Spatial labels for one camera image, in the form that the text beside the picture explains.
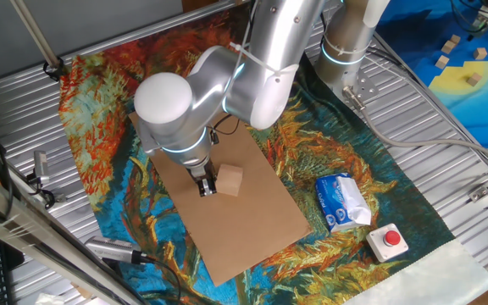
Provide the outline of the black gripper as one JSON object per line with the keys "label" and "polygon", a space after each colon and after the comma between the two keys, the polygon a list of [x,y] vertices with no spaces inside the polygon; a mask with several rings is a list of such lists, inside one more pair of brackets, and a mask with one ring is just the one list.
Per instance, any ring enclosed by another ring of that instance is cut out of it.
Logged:
{"label": "black gripper", "polygon": [[197,183],[201,197],[210,196],[217,192],[215,185],[217,172],[210,158],[205,158],[198,164],[186,165],[186,170]]}

